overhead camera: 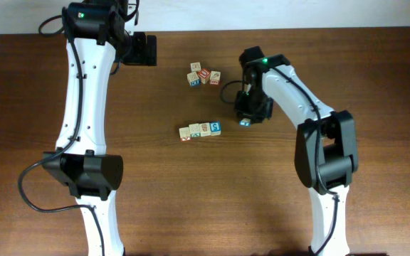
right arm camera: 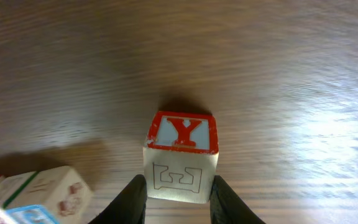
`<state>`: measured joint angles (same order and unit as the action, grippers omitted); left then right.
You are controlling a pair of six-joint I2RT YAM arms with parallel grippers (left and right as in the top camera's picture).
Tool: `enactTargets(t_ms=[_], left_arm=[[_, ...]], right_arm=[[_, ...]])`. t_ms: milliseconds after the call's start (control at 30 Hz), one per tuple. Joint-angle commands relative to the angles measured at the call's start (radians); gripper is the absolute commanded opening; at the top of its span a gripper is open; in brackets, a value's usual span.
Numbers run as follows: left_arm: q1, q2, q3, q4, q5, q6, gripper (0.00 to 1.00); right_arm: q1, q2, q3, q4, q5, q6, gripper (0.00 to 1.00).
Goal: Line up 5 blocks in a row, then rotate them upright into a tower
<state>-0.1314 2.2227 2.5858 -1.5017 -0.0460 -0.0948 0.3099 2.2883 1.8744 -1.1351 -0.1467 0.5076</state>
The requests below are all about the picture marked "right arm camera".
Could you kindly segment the wooden block red corner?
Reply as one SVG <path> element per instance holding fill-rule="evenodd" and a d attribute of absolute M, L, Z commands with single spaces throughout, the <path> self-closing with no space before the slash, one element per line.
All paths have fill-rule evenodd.
<path fill-rule="evenodd" d="M 218 157 L 214 116 L 158 111 L 143 147 L 147 195 L 164 200 L 207 203 Z"/>

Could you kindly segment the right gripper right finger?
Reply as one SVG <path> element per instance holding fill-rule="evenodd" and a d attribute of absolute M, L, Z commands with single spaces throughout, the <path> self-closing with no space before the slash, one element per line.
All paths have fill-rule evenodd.
<path fill-rule="evenodd" d="M 214 176 L 209 208 L 211 224 L 265 224 L 220 175 Z"/>

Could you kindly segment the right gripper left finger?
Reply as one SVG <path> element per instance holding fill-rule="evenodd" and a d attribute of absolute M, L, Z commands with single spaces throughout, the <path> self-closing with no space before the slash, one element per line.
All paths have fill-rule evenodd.
<path fill-rule="evenodd" d="M 144 224 L 146 203 L 147 183 L 137 174 L 89 224 Z"/>

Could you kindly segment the plain wooden picture block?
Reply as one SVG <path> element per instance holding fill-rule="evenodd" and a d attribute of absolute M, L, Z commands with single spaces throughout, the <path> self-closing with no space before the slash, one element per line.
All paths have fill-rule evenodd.
<path fill-rule="evenodd" d="M 70 166 L 39 172 L 7 209 L 44 206 L 60 223 L 79 223 L 93 196 L 88 184 Z"/>

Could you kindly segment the wooden block green side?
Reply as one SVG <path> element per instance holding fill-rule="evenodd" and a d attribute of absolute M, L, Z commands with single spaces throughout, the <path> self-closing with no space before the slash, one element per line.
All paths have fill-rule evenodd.
<path fill-rule="evenodd" d="M 0 209 L 5 209 L 37 174 L 37 171 L 27 172 L 2 180 L 0 182 Z"/>

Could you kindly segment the wooden block blue corner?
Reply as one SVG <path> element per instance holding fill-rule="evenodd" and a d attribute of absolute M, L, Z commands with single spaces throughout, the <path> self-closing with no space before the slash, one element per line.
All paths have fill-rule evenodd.
<path fill-rule="evenodd" d="M 11 209 L 0 208 L 0 224 L 60 224 L 42 205 L 28 205 Z"/>

